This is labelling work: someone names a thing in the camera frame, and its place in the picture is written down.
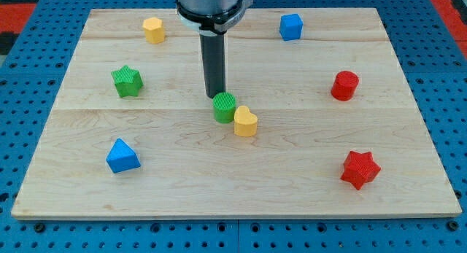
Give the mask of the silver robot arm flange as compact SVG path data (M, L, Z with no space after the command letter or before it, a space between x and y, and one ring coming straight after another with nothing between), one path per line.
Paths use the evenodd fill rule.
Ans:
M222 36L237 25L254 0L176 0L180 20L201 36Z

